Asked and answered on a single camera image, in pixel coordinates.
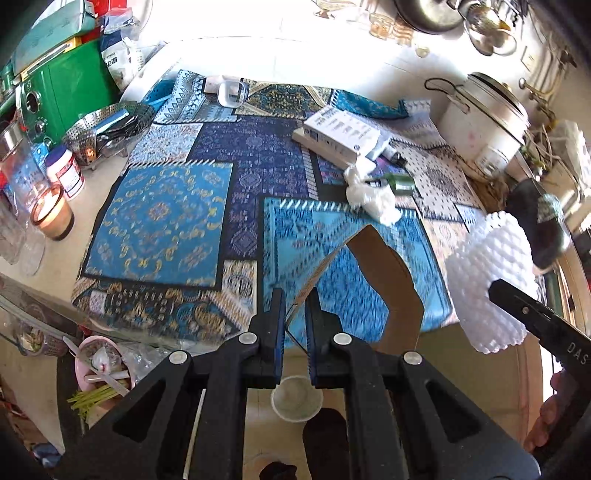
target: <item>green appliance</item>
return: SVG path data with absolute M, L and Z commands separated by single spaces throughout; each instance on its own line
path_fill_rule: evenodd
M 80 118 L 119 95 L 93 40 L 39 65 L 17 87 L 17 108 L 31 142 L 51 149 Z

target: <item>black cloth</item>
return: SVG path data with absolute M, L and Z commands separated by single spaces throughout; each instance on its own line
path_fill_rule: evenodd
M 347 422 L 332 408 L 323 408 L 308 420 L 302 433 L 312 480 L 349 478 Z M 297 467 L 273 462 L 259 474 L 260 480 L 296 480 Z

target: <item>crumpled white plastic bag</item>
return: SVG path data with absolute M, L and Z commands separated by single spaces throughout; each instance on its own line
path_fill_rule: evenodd
M 548 133 L 552 154 L 558 155 L 584 187 L 591 187 L 591 155 L 578 124 L 561 120 Z
M 377 222 L 392 226 L 402 214 L 396 208 L 396 197 L 390 186 L 371 187 L 365 183 L 375 164 L 371 160 L 360 159 L 357 164 L 345 170 L 343 177 L 347 187 L 347 201 L 353 208 L 363 207 L 367 214 Z

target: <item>finger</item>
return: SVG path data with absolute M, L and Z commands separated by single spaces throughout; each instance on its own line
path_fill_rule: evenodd
M 540 407 L 540 417 L 546 425 L 552 425 L 558 416 L 558 395 L 552 395 Z
M 554 375 L 552 375 L 552 378 L 550 378 L 550 386 L 556 390 L 559 391 L 560 390 L 560 384 L 562 383 L 562 377 L 564 375 L 565 371 L 561 370 L 560 372 L 556 372 Z
M 533 442 L 533 440 L 531 440 L 529 438 L 529 435 L 525 438 L 525 441 L 523 442 L 523 449 L 528 452 L 528 453 L 532 453 L 534 451 L 535 448 L 535 443 Z
M 541 417 L 535 421 L 531 433 L 531 439 L 536 447 L 542 447 L 548 442 L 548 429 Z

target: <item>plastic container lid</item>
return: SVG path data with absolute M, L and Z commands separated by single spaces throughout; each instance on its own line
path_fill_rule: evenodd
M 56 161 L 64 156 L 67 150 L 68 149 L 64 144 L 59 144 L 45 157 L 45 166 L 48 168 L 51 167 Z

